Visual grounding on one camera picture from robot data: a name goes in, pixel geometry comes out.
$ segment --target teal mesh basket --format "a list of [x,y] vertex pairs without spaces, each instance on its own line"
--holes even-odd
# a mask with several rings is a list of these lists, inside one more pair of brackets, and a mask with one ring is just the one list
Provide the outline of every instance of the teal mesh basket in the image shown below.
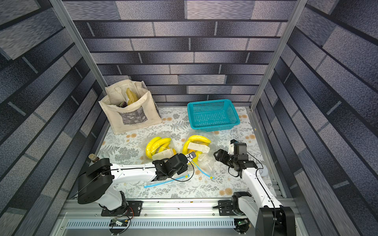
[[189,102],[188,115],[194,130],[229,130],[240,124],[239,116],[229,99]]

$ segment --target tote bag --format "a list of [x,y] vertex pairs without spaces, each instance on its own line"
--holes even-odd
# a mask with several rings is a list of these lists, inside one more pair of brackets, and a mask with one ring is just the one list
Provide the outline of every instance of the tote bag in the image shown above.
[[[124,108],[116,106],[126,101],[127,88],[134,92],[139,100]],[[108,117],[114,134],[163,122],[151,92],[147,90],[143,81],[122,80],[105,89],[108,95],[99,101],[99,103]]]

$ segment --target table surface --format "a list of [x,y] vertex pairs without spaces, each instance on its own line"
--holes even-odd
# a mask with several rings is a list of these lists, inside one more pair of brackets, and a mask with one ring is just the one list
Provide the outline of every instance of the table surface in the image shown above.
[[[245,142],[247,144],[247,151],[259,159],[264,165],[264,160],[257,144],[253,128],[251,127],[246,108],[236,107],[236,111],[240,118],[239,125],[234,126],[231,130],[213,132],[213,134],[219,138],[217,150],[227,150],[228,144],[232,139]],[[181,150],[188,133],[193,131],[190,127],[187,108],[162,107],[159,108],[159,112],[163,119],[163,123],[161,124],[118,135],[114,135],[110,127],[100,147],[98,157],[109,158],[111,163],[122,165],[143,164],[150,160],[144,157],[144,149],[140,147],[141,141],[146,137],[160,132],[171,133],[172,140],[175,142],[177,150]],[[117,184],[114,186],[114,189],[123,191],[127,199],[214,198],[230,197],[233,192],[236,191],[249,192],[248,187],[240,177],[232,177],[228,173],[228,167],[226,165],[215,161],[214,170],[214,179],[210,179],[195,168],[194,176],[191,180],[186,182],[173,181],[168,184],[144,188],[144,182],[138,181]],[[189,174],[193,173],[193,169],[190,165],[188,172]],[[230,169],[230,173],[237,175],[233,169]],[[269,190],[276,195],[270,177],[263,177],[263,180]]]

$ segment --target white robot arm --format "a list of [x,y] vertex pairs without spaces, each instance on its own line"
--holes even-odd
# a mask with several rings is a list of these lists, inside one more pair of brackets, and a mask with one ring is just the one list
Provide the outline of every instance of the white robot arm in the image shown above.
[[217,161],[234,168],[247,184],[248,192],[234,192],[228,202],[235,214],[245,214],[255,227],[256,236],[295,236],[295,218],[290,207],[283,207],[261,178],[254,161],[248,160],[247,145],[231,140],[228,152],[214,153]]
[[181,153],[142,165],[117,165],[111,164],[108,158],[100,159],[79,176],[77,202],[97,202],[114,215],[122,214],[127,209],[127,202],[112,185],[140,180],[166,180],[176,173],[185,172],[188,169],[187,162],[187,157]]
[[[252,195],[234,192],[227,204],[234,214],[248,217],[255,227],[256,236],[296,235],[293,211],[290,207],[283,207],[270,192],[255,162],[248,160],[245,143],[232,140],[228,151],[220,149],[214,156],[217,161],[234,168],[250,189]],[[165,180],[176,173],[185,172],[187,162],[187,157],[182,153],[142,165],[117,165],[111,164],[109,159],[100,159],[79,176],[78,203],[97,202],[106,207],[110,215],[123,214],[128,203],[124,195],[114,190],[112,185],[140,180]]]

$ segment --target vent grille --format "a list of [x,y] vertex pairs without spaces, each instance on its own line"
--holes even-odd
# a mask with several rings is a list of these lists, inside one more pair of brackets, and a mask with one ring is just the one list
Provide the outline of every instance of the vent grille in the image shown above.
[[[66,228],[108,228],[109,219],[70,219]],[[130,228],[235,228],[233,219],[133,219]]]

